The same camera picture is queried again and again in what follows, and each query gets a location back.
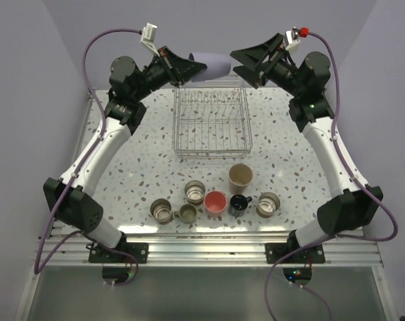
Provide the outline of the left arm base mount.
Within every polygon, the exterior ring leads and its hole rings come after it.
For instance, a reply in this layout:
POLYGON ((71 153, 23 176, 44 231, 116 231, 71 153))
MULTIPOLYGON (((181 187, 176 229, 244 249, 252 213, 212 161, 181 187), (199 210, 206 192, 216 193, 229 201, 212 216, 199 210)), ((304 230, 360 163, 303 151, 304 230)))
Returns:
POLYGON ((149 254, 149 245, 141 242, 127 243, 120 249, 90 243, 86 245, 86 249, 90 252, 90 263, 146 263, 149 254))

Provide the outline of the steel cup with brown band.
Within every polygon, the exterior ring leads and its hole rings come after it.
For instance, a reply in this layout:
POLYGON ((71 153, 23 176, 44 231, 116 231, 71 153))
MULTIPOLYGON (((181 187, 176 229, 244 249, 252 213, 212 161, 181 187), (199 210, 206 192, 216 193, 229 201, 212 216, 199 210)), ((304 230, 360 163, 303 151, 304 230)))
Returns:
POLYGON ((189 181, 184 187, 186 200, 193 205, 201 205, 204 201, 205 185, 197 180, 189 181))

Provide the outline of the lavender plastic cup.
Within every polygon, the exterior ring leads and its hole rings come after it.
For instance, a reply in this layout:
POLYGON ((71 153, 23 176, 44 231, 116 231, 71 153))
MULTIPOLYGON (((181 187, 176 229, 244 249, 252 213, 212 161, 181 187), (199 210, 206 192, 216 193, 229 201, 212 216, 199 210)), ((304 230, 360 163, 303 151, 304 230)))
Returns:
POLYGON ((231 61, 228 56, 217 53, 194 52, 188 55, 189 60, 203 63, 207 69, 192 79, 192 82, 216 80, 229 75, 231 61))

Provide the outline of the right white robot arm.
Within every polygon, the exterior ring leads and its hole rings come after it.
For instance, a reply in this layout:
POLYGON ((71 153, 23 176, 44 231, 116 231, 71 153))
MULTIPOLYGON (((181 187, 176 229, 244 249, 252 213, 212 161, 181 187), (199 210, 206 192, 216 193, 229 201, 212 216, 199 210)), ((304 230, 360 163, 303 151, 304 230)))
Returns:
POLYGON ((324 241, 351 237, 355 229, 372 222, 383 192, 372 186, 355 166, 338 130, 340 107, 332 107, 325 91, 338 68, 330 47, 327 53, 308 53, 300 65, 289 61, 290 51, 305 36, 303 29, 276 34, 262 44, 236 49, 234 72, 257 89, 267 82, 291 95, 289 115, 313 149, 327 179, 331 199, 318 208, 316 218, 292 231, 281 251, 280 262, 302 262, 324 241))

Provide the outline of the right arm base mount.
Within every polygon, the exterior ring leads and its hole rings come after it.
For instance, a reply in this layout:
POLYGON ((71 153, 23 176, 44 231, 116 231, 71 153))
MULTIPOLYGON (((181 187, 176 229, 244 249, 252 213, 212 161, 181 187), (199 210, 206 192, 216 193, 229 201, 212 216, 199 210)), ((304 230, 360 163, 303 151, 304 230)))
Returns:
POLYGON ((265 257, 268 264, 323 264, 326 262, 321 244, 298 247, 292 250, 286 243, 266 243, 265 257))

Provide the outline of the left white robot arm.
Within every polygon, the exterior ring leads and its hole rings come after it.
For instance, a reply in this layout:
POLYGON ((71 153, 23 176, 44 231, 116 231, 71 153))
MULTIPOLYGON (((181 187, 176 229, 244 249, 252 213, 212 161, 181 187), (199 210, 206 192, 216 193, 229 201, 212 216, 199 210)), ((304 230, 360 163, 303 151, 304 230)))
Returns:
POLYGON ((92 196, 115 154, 139 127, 146 113, 141 101, 166 84, 179 87, 207 69, 167 47, 160 48, 142 70, 131 57, 116 58, 110 66, 109 101, 95 134, 70 168, 43 186, 50 219, 75 227, 96 244, 98 255, 111 262, 135 262, 124 233, 104 219, 102 206, 92 196))

